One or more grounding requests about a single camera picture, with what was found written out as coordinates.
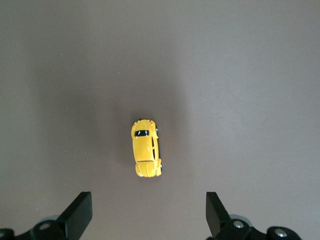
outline screw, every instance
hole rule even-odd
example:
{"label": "screw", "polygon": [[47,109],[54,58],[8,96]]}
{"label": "screw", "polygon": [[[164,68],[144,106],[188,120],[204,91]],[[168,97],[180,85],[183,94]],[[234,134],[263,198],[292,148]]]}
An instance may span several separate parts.
{"label": "screw", "polygon": [[40,230],[45,230],[45,229],[47,229],[48,227],[50,227],[50,224],[49,224],[49,223],[44,223],[44,224],[42,224],[42,225],[39,227],[39,229],[40,229]]}
{"label": "screw", "polygon": [[245,225],[239,221],[239,220],[236,220],[233,222],[233,225],[237,228],[237,229],[242,229]]}
{"label": "screw", "polygon": [[286,236],[288,236],[287,233],[280,228],[277,228],[276,230],[274,230],[274,232],[281,238],[285,238]]}

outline silver bolt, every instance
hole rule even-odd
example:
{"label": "silver bolt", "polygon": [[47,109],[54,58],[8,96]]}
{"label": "silver bolt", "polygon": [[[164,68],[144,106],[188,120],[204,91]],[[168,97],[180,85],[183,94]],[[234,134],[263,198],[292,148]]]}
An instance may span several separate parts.
{"label": "silver bolt", "polygon": [[237,229],[242,229],[245,225],[239,221],[239,220],[236,220],[233,222],[233,225],[237,228]]}
{"label": "silver bolt", "polygon": [[276,230],[274,230],[274,232],[281,238],[285,238],[286,236],[288,236],[288,234],[280,228],[277,228]]}
{"label": "silver bolt", "polygon": [[45,230],[45,229],[47,229],[48,227],[50,227],[50,224],[49,224],[49,223],[44,223],[44,224],[42,224],[42,225],[39,227],[39,229],[40,229],[40,230]]}

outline car rear window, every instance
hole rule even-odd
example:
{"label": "car rear window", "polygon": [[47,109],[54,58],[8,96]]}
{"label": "car rear window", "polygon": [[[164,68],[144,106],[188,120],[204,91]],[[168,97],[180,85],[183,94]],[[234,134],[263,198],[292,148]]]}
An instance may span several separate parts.
{"label": "car rear window", "polygon": [[134,132],[135,137],[149,136],[149,130],[139,130]]}

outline car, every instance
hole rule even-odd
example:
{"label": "car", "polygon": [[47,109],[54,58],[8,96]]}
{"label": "car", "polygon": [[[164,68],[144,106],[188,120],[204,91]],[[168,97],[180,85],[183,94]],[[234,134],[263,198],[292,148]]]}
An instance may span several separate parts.
{"label": "car", "polygon": [[131,128],[135,172],[139,177],[152,178],[162,174],[158,129],[149,119],[136,121]]}

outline yellow toy car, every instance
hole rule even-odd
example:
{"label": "yellow toy car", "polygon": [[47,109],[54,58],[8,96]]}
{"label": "yellow toy car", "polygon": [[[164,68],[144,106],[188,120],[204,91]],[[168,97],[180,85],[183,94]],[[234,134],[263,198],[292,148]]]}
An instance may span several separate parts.
{"label": "yellow toy car", "polygon": [[160,176],[162,165],[156,123],[148,119],[136,121],[131,129],[131,137],[136,174],[145,178]]}

